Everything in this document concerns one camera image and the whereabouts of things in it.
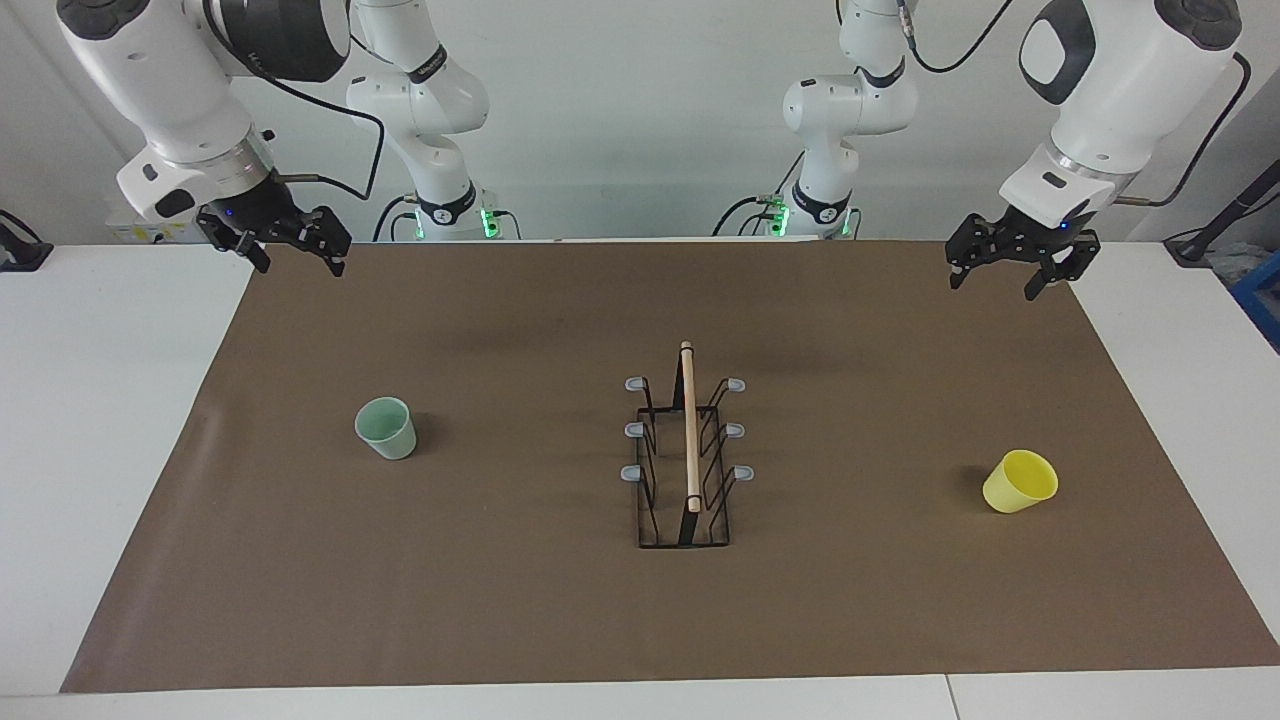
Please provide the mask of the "brown table mat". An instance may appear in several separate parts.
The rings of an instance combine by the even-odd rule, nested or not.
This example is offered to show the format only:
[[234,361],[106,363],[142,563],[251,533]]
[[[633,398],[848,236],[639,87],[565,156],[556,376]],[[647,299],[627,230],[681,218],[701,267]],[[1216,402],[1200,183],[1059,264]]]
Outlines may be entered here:
[[[61,688],[1280,665],[1069,288],[924,242],[364,246],[252,278]],[[754,469],[640,550],[646,377]],[[416,450],[355,433],[397,397]],[[996,512],[1015,448],[1052,498]]]

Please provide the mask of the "black pole stand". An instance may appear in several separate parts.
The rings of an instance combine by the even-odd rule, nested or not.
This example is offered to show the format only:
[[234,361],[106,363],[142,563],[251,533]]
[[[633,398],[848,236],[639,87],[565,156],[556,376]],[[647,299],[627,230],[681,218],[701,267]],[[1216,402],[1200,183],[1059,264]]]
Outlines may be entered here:
[[1165,238],[1161,245],[1179,266],[1211,268],[1206,259],[1210,246],[1231,225],[1280,199],[1280,191],[1265,199],[1265,195],[1277,184],[1280,184],[1280,158],[1275,159],[1206,225],[1175,233]]

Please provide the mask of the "blue box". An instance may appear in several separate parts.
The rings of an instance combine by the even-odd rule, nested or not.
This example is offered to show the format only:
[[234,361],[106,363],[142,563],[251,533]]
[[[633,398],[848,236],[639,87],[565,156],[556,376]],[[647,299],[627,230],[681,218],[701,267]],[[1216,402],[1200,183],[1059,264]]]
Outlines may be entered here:
[[1280,250],[1247,272],[1229,292],[1256,329],[1280,354]]

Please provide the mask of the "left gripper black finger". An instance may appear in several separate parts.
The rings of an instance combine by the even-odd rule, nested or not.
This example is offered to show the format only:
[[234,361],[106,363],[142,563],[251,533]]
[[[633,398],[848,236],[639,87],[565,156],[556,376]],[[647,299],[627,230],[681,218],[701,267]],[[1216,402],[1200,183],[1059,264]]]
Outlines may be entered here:
[[1069,245],[1059,247],[1062,249],[1066,249],[1068,254],[1061,260],[1053,258],[1048,245],[1039,243],[1036,250],[1030,250],[1030,259],[1039,269],[1024,287],[1027,301],[1037,300],[1041,292],[1052,284],[1078,281],[1100,252],[1101,245],[1094,231],[1083,231]]
[[959,290],[970,272],[1001,260],[997,222],[988,222],[980,214],[970,213],[945,243],[950,265],[950,288]]

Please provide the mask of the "yellow plastic cup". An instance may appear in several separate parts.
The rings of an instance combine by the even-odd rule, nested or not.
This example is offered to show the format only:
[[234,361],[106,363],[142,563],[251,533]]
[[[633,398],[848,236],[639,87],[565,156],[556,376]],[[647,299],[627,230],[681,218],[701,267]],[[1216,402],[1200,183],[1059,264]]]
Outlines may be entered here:
[[1024,448],[1006,452],[982,486],[987,506],[1004,514],[1020,512],[1057,492],[1059,475],[1050,461]]

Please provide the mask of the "white box yellow label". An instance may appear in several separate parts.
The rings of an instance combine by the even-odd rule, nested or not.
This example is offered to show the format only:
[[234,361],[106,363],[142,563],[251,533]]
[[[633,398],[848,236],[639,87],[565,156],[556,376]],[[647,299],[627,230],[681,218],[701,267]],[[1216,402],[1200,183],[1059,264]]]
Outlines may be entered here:
[[206,243],[193,222],[147,222],[124,199],[111,199],[104,225],[113,238],[124,243]]

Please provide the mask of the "green plastic cup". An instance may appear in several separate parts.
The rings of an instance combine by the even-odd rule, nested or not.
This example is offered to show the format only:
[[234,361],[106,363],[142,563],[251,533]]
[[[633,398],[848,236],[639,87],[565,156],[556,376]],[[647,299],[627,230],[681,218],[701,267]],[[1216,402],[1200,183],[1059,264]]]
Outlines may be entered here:
[[397,397],[367,401],[355,416],[355,433],[385,460],[408,457],[417,446],[410,406]]

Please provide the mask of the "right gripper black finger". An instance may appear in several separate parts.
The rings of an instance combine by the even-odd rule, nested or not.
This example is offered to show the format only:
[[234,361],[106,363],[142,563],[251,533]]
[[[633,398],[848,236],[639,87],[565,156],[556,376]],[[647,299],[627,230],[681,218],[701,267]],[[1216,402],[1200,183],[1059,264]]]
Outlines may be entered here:
[[352,238],[346,225],[329,206],[303,214],[303,251],[320,258],[335,277],[343,277]]
[[219,219],[216,213],[201,209],[197,213],[197,225],[206,241],[219,252],[233,252],[246,259],[257,273],[266,274],[271,260],[257,242],[253,232],[241,233]]

